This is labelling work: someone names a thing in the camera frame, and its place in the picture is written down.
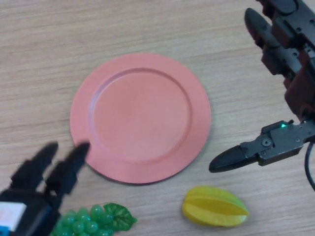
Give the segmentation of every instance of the green leaf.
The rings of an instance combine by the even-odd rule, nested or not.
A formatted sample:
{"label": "green leaf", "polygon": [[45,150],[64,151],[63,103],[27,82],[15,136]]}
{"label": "green leaf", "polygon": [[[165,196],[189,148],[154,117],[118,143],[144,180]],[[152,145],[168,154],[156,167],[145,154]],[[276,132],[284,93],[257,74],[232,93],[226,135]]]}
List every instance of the green leaf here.
{"label": "green leaf", "polygon": [[132,225],[137,222],[130,211],[119,204],[109,203],[104,206],[105,213],[114,217],[111,222],[114,231],[128,231]]}

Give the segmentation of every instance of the green grapes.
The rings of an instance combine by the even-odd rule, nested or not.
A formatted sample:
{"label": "green grapes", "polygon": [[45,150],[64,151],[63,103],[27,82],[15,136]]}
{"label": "green grapes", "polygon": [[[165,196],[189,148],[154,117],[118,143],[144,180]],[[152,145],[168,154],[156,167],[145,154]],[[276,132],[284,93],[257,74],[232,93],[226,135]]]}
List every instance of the green grapes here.
{"label": "green grapes", "polygon": [[72,230],[75,234],[81,234],[84,232],[84,223],[81,221],[76,221],[72,225]]}
{"label": "green grapes", "polygon": [[82,222],[87,222],[90,221],[90,215],[89,211],[86,208],[81,208],[79,209],[77,215],[76,215],[76,220],[77,221],[82,221]]}
{"label": "green grapes", "polygon": [[103,209],[99,205],[94,205],[90,210],[91,220],[93,221],[99,221],[102,214],[103,214]]}
{"label": "green grapes", "polygon": [[81,208],[68,211],[55,225],[50,236],[112,236],[127,231],[136,222],[130,212],[118,204],[94,205],[90,212]]}
{"label": "green grapes", "polygon": [[89,221],[85,223],[84,231],[88,234],[93,234],[98,230],[98,224],[95,221]]}

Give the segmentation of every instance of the wood grain surface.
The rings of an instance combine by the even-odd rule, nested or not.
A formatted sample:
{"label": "wood grain surface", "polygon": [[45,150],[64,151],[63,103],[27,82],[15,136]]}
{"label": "wood grain surface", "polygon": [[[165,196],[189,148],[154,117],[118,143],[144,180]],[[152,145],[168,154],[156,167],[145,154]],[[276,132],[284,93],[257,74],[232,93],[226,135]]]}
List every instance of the wood grain surface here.
{"label": "wood grain surface", "polygon": [[[315,1],[306,3],[315,9]],[[268,72],[246,30],[247,7],[261,12],[254,0],[1,0],[0,189],[46,142],[60,143],[57,159],[72,148],[71,102],[95,68],[126,53],[157,53],[191,69],[209,95],[213,122],[203,152],[180,174],[148,186],[110,182],[85,167],[62,212],[117,202],[139,219],[126,236],[314,235],[305,150],[266,167],[208,171],[216,155],[254,139],[261,127],[297,120],[284,101],[283,78]],[[239,196],[248,221],[213,229],[186,220],[184,195],[200,184]]]}

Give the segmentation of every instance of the robotic hand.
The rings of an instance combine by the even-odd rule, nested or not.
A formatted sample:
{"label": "robotic hand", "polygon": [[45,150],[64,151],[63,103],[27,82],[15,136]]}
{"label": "robotic hand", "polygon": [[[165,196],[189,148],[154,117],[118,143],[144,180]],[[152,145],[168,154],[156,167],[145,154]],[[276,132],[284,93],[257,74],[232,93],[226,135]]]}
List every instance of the robotic hand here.
{"label": "robotic hand", "polygon": [[212,173],[243,167],[253,162],[265,166],[297,155],[310,142],[305,158],[307,178],[309,156],[315,140],[315,14],[302,0],[257,0],[272,26],[256,11],[245,12],[247,29],[262,49],[262,62],[273,75],[284,76],[285,100],[301,121],[279,121],[263,127],[251,142],[217,156],[209,166]]}
{"label": "robotic hand", "polygon": [[25,161],[11,177],[9,188],[0,193],[0,236],[48,236],[60,217],[58,211],[65,194],[70,194],[77,173],[85,163],[89,143],[81,143],[64,161],[58,162],[37,192],[45,169],[58,149],[50,143],[32,160]]}

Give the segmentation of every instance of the plate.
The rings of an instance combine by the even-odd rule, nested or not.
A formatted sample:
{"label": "plate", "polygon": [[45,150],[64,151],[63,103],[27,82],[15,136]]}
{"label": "plate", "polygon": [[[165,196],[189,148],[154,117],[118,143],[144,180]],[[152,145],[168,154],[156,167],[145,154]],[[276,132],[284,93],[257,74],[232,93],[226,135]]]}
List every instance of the plate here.
{"label": "plate", "polygon": [[129,54],[97,68],[78,89],[70,112],[75,144],[89,140],[87,164],[133,184],[180,172],[202,150],[210,103],[196,76],[155,54]]}

